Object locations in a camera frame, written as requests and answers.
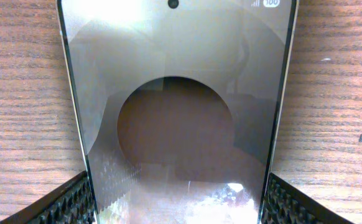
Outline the Galaxy S25 Ultra smartphone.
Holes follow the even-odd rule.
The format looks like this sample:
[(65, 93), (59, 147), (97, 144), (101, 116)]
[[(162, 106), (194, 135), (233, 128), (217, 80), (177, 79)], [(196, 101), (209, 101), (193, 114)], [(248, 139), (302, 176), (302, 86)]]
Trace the Galaxy S25 Ultra smartphone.
[(298, 3), (59, 0), (99, 223), (259, 223)]

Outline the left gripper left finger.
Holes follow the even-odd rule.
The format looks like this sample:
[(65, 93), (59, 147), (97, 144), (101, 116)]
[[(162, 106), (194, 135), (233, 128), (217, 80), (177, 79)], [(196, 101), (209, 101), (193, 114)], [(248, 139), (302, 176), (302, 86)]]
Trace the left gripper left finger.
[(95, 222), (95, 200), (83, 171), (0, 224), (76, 224)]

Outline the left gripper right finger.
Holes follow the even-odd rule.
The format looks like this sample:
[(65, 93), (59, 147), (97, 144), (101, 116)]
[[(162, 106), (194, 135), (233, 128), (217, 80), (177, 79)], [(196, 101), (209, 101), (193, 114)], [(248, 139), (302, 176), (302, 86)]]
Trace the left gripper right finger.
[(262, 201), (263, 224), (352, 224), (305, 195), (282, 178), (269, 174)]

